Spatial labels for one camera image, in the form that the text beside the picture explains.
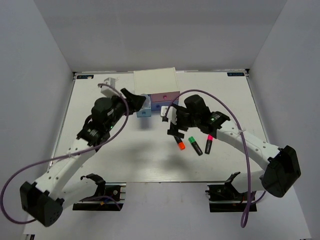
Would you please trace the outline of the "small light blue drawer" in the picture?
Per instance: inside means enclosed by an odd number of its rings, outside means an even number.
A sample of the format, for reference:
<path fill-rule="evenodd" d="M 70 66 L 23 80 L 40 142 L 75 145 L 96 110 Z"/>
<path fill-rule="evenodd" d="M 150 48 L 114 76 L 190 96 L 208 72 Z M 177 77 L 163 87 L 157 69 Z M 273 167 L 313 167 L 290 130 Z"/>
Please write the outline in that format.
<path fill-rule="evenodd" d="M 151 108 L 147 108 L 147 109 L 140 109 L 137 113 L 136 116 L 138 118 L 145 118 L 145 117 L 151 117 L 152 116 L 152 110 Z"/>

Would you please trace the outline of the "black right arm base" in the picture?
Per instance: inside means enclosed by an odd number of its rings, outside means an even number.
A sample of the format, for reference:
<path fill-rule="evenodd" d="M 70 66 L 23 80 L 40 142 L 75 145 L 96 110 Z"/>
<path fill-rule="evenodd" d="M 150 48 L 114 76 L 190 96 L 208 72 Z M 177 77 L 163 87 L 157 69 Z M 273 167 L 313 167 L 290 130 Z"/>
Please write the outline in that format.
<path fill-rule="evenodd" d="M 239 193 L 233 180 L 240 174 L 235 172 L 224 183 L 208 183 L 205 193 L 208 196 L 209 211 L 211 213 L 240 213 L 247 206 L 248 193 Z"/>

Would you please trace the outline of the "wide blue drawer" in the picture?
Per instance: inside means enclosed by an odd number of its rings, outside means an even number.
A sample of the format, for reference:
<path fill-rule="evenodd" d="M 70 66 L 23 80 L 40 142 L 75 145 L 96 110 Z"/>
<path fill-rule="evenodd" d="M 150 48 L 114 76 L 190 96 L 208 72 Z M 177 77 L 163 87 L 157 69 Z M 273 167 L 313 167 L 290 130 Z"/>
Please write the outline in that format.
<path fill-rule="evenodd" d="M 157 112 L 161 110 L 163 106 L 169 106 L 172 101 L 159 101 L 159 102 L 151 102 L 151 110 L 153 112 Z"/>

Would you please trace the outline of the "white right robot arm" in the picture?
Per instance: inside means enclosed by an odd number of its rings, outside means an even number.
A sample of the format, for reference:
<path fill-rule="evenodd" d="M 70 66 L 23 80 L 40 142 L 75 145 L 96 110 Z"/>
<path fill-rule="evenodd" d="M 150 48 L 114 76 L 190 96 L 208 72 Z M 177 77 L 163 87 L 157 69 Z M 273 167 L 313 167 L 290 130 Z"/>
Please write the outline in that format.
<path fill-rule="evenodd" d="M 187 97 L 184 104 L 161 107 L 162 120 L 170 123 L 168 135 L 182 139 L 189 128 L 198 128 L 244 153 L 246 160 L 253 160 L 260 167 L 258 171 L 233 173 L 225 181 L 229 198 L 236 200 L 247 191 L 267 191 L 282 198 L 301 176 L 297 152 L 291 146 L 279 147 L 240 129 L 235 118 L 210 111 L 197 94 Z"/>

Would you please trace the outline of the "pink drawer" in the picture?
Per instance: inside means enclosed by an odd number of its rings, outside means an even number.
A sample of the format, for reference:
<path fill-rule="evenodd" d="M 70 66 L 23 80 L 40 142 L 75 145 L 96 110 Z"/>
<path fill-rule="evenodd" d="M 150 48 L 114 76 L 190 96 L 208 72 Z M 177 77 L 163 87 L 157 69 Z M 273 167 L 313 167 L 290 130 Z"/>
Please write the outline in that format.
<path fill-rule="evenodd" d="M 180 91 L 152 93 L 150 99 L 152 102 L 167 102 L 174 100 L 180 95 Z"/>

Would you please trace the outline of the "green capped highlighter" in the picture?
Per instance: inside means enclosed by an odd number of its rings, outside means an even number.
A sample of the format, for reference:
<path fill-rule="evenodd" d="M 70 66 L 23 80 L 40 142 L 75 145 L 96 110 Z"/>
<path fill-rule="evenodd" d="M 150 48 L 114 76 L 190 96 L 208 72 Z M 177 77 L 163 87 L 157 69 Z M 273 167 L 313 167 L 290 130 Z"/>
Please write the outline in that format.
<path fill-rule="evenodd" d="M 195 138 L 193 136 L 190 136 L 188 138 L 189 143 L 191 144 L 191 146 L 193 147 L 193 149 L 195 150 L 195 152 L 197 153 L 198 156 L 201 156 L 203 154 L 203 151 L 201 150 L 200 146 L 198 145 L 197 141 L 195 140 Z"/>

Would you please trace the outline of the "white drawer cabinet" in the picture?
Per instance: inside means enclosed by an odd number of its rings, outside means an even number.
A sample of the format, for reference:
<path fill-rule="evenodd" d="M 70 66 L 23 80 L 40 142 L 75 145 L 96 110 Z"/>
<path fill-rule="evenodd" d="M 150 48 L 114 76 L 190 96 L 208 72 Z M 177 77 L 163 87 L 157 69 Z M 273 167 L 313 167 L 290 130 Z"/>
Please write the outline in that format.
<path fill-rule="evenodd" d="M 136 70 L 133 76 L 136 95 L 170 93 L 180 90 L 174 67 Z"/>

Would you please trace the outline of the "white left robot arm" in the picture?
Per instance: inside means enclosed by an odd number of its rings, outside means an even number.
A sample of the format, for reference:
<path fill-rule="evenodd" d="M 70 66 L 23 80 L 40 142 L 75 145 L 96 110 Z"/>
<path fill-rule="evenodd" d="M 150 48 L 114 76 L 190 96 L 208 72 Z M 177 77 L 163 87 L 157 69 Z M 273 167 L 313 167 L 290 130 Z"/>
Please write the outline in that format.
<path fill-rule="evenodd" d="M 66 155 L 34 182 L 25 182 L 19 189 L 22 209 L 45 227 L 53 225 L 65 208 L 80 200 L 105 196 L 106 182 L 93 173 L 82 176 L 71 187 L 66 184 L 111 139 L 110 131 L 116 123 L 139 112 L 146 102 L 144 95 L 135 95 L 125 88 L 103 95 L 94 102 Z"/>

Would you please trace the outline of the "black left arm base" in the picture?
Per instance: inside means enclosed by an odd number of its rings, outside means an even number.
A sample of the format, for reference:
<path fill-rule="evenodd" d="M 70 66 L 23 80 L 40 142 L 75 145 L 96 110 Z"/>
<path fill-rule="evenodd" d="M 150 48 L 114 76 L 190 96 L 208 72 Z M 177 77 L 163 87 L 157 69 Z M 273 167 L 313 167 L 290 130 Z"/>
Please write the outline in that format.
<path fill-rule="evenodd" d="M 125 183 L 107 183 L 97 174 L 88 174 L 80 177 L 81 180 L 91 180 L 96 185 L 94 195 L 85 197 L 72 206 L 73 211 L 90 212 L 119 212 L 126 198 Z"/>

